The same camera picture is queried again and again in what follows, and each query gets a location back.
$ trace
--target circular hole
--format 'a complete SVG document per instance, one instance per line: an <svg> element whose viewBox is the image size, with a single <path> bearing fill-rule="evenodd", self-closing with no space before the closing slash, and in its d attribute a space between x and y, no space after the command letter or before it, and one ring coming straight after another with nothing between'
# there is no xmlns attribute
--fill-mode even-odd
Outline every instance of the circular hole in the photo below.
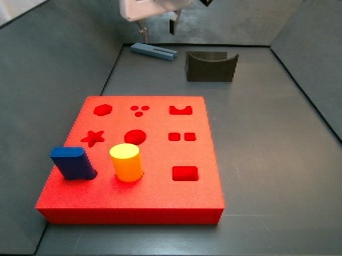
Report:
<svg viewBox="0 0 342 256"><path fill-rule="evenodd" d="M146 141L147 135L142 130L131 130L124 134L124 142L140 145Z"/></svg>
<svg viewBox="0 0 342 256"><path fill-rule="evenodd" d="M136 117L140 117L143 114L144 114L143 112L138 111L138 112L135 113L135 116L136 116Z"/></svg>
<svg viewBox="0 0 342 256"><path fill-rule="evenodd" d="M132 110L132 111L136 111L138 109L139 109L138 106L131 106L131 110Z"/></svg>
<svg viewBox="0 0 342 256"><path fill-rule="evenodd" d="M147 111L148 109L150 109L148 106L142 106L142 110L143 110L143 111Z"/></svg>

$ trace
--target blue rectangular block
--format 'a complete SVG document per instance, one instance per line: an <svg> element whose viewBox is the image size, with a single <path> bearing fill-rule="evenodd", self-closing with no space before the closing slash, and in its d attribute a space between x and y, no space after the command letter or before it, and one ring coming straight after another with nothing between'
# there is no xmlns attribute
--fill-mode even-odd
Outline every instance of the blue rectangular block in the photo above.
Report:
<svg viewBox="0 0 342 256"><path fill-rule="evenodd" d="M96 177L96 171L82 147L55 147L50 156L66 180L91 180Z"/></svg>
<svg viewBox="0 0 342 256"><path fill-rule="evenodd" d="M131 51L166 60L177 58L177 51L148 44L135 43L131 46Z"/></svg>

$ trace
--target square hole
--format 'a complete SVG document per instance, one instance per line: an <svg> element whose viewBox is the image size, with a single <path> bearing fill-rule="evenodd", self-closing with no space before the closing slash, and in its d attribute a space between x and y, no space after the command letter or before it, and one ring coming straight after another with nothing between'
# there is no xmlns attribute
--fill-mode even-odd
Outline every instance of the square hole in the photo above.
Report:
<svg viewBox="0 0 342 256"><path fill-rule="evenodd" d="M174 181L198 181L198 167L197 166L174 166L173 180Z"/></svg>

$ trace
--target gray wall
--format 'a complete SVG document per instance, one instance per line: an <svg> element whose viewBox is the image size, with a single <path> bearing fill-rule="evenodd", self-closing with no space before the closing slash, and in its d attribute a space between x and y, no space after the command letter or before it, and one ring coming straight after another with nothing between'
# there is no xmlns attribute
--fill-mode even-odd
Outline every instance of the gray wall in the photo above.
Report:
<svg viewBox="0 0 342 256"><path fill-rule="evenodd" d="M271 49L342 139L342 1L305 1Z"/></svg>
<svg viewBox="0 0 342 256"><path fill-rule="evenodd" d="M122 47L111 1L50 1L0 30L0 253L31 254L35 203L83 100L99 95Z"/></svg>
<svg viewBox="0 0 342 256"><path fill-rule="evenodd" d="M270 46L302 2L215 0L206 7L195 0L183 10L175 36L169 33L170 14L147 19L151 43ZM120 24L123 42L142 41L135 23Z"/></svg>

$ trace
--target shape hole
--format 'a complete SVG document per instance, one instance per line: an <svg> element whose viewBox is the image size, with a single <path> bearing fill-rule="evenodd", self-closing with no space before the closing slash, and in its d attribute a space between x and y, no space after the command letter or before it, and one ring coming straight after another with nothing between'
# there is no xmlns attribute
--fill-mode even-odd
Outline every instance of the shape hole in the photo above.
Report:
<svg viewBox="0 0 342 256"><path fill-rule="evenodd" d="M197 166L174 166L173 167L174 181L198 181L198 167Z"/></svg>
<svg viewBox="0 0 342 256"><path fill-rule="evenodd" d="M112 112L112 106L108 104L99 105L94 109L94 114L98 116L106 116L111 114L111 112Z"/></svg>
<svg viewBox="0 0 342 256"><path fill-rule="evenodd" d="M148 106L142 106L142 110L143 110L143 111L147 111L148 109L150 109Z"/></svg>
<svg viewBox="0 0 342 256"><path fill-rule="evenodd" d="M104 142L103 136L104 131L94 132L88 131L87 137L84 137L80 141L88 142L88 147L91 148L98 142Z"/></svg>
<svg viewBox="0 0 342 256"><path fill-rule="evenodd" d="M169 140L170 141L181 141L181 133L179 132L170 132L169 133Z"/></svg>
<svg viewBox="0 0 342 256"><path fill-rule="evenodd" d="M138 112L135 113L135 116L136 116L136 117L140 117L140 116L143 116L143 114L144 114L143 112L138 111Z"/></svg>
<svg viewBox="0 0 342 256"><path fill-rule="evenodd" d="M170 115L193 115L193 107L186 106L183 109L170 106L169 108Z"/></svg>
<svg viewBox="0 0 342 256"><path fill-rule="evenodd" d="M146 141L147 135L142 130L131 130L124 135L124 142L140 145Z"/></svg>
<svg viewBox="0 0 342 256"><path fill-rule="evenodd" d="M186 132L185 133L185 140L186 141L195 141L197 140L197 134L194 132Z"/></svg>

